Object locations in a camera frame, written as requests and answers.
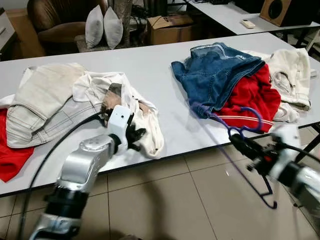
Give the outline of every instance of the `white pillow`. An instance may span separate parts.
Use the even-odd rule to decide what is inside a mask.
[[[92,9],[85,22],[85,43],[88,49],[92,49],[100,43],[104,34],[104,16],[97,5]]]
[[[110,6],[104,15],[103,25],[106,42],[110,49],[114,49],[122,39],[124,27],[122,20],[118,18]]]

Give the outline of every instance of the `pile of clothes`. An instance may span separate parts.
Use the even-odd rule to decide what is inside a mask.
[[[61,137],[100,111],[110,114],[115,105],[129,108],[132,126],[145,129],[136,148],[157,158],[164,147],[158,110],[123,72],[89,72],[77,63],[27,68],[16,94],[0,99],[0,179],[16,176],[35,146]]]
[[[171,63],[176,79],[187,92],[192,110],[203,119],[216,113],[228,125],[256,128],[256,110],[267,133],[272,121],[296,122],[308,111],[310,68],[307,51],[278,50],[272,55],[239,51],[223,43],[197,46],[184,63]]]

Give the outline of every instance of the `white garment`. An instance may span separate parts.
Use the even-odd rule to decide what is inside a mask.
[[[294,110],[287,102],[281,102],[278,111],[273,117],[273,120],[277,122],[292,123],[296,122],[299,117],[299,113]]]
[[[86,71],[73,85],[73,100],[90,101],[92,104],[102,103],[111,84],[121,84],[121,105],[134,113],[132,123],[135,124],[135,129],[146,129],[146,133],[137,142],[149,158],[157,158],[165,144],[157,117],[158,110],[130,85],[123,72]],[[149,108],[148,113],[140,109],[139,103]]]
[[[30,142],[34,132],[72,96],[73,83],[84,70],[77,63],[28,68],[16,94],[1,100],[2,107],[10,105],[6,118],[7,145],[21,148]]]
[[[33,70],[27,68],[20,82],[19,88],[30,79]],[[5,96],[0,99],[0,109],[8,109],[15,98],[15,94]],[[21,138],[21,132],[18,134],[10,134],[9,145],[12,148],[28,148],[45,144],[60,135],[66,133],[74,126],[98,113],[101,110],[101,103],[92,105],[91,102],[75,102],[69,98],[63,107],[61,107],[45,124],[38,130],[32,132],[31,138]]]
[[[293,105],[300,111],[308,111],[311,68],[307,51],[301,49],[280,49],[272,55],[244,51],[252,56],[261,57],[270,71],[271,85],[281,95],[281,100]]]

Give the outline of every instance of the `white table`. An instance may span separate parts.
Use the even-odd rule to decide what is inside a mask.
[[[195,3],[191,0],[188,1],[188,3],[206,14],[208,17],[218,22],[219,24],[223,25],[225,28],[229,29],[236,35],[320,27],[320,24],[316,22],[312,22],[310,25],[279,27],[259,17],[259,13],[248,13],[234,5],[232,2],[229,4],[213,5],[209,2]],[[240,23],[243,19],[249,20],[254,23],[255,28],[248,29],[243,26]]]
[[[182,155],[187,152],[214,147],[206,131],[190,114],[186,102],[186,93],[175,79],[172,61],[182,61],[190,55],[190,48],[199,45],[224,42],[239,50],[252,50],[271,54],[278,49],[293,47],[270,33],[231,36],[216,39],[181,42],[174,44],[136,47],[109,51],[95,51],[57,56],[28,58],[0,62],[2,85],[0,98],[16,92],[22,73],[29,66],[49,63],[77,62],[94,72],[125,72],[130,83],[147,99],[152,101],[159,110],[159,122],[165,138],[163,157]],[[320,63],[311,59],[311,67],[320,71]],[[320,84],[311,82],[310,98],[313,103],[319,102]],[[203,120],[206,127],[217,136],[218,144],[228,144],[225,128],[213,120]],[[313,107],[308,114],[302,115],[299,126],[307,126],[320,122],[320,108]],[[102,126],[90,122],[82,126],[68,137],[49,158],[38,176],[35,186],[54,183],[67,155],[78,148],[81,140],[101,133]],[[54,145],[54,141],[35,148],[34,154],[26,162],[20,173],[7,183],[0,182],[0,196],[13,194],[28,187],[33,174],[46,153]],[[110,171],[149,161],[138,152],[129,150],[125,155],[113,157],[101,171]]]
[[[5,30],[0,33],[0,59],[1,54],[6,50],[9,42],[15,37],[16,31],[13,28],[6,12],[0,14],[0,29],[4,27]]]

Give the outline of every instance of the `chair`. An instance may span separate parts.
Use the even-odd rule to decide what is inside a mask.
[[[47,55],[77,53],[74,39],[85,34],[88,14],[98,4],[104,14],[106,0],[29,0],[28,16]]]

